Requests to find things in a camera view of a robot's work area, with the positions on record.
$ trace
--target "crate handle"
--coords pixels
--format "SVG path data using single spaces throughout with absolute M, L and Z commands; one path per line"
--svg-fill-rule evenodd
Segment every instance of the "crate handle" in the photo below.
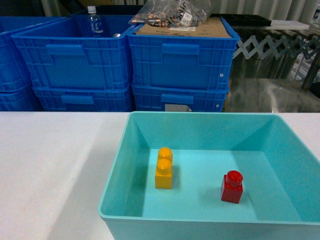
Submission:
M 92 96 L 74 96 L 62 95 L 61 100 L 63 104 L 81 104 L 81 105 L 94 105 L 94 98 Z
M 179 55 L 199 55 L 199 45 L 163 43 L 162 53 Z
M 48 55 L 57 56 L 83 56 L 85 51 L 82 45 L 70 44 L 47 44 L 45 45 L 46 53 Z
M 161 102 L 167 103 L 167 104 L 193 105 L 194 96 L 173 95 L 173 94 L 162 93 Z

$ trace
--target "table surface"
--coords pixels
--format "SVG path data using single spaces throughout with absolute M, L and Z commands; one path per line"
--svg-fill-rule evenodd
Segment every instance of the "table surface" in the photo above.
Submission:
M 320 113 L 279 115 L 320 159 Z M 0 112 L 1 238 L 113 240 L 98 204 L 127 118 Z

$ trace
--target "bottle label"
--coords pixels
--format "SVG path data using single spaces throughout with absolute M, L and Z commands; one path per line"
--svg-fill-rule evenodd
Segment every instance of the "bottle label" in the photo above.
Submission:
M 101 37 L 104 32 L 101 19 L 91 21 L 88 27 L 92 37 Z

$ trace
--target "teal plastic bin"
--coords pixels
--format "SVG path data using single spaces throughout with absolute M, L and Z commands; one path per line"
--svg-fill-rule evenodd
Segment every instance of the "teal plastic bin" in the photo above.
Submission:
M 173 152 L 172 189 L 155 189 Z M 221 201 L 243 175 L 239 204 Z M 315 240 L 320 162 L 274 114 L 133 112 L 98 207 L 115 240 Z

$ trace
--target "plastic bag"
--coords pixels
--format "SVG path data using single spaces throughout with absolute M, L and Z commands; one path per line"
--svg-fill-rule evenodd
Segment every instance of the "plastic bag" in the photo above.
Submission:
M 130 24 L 154 27 L 196 27 L 211 10 L 210 0 L 148 0 Z

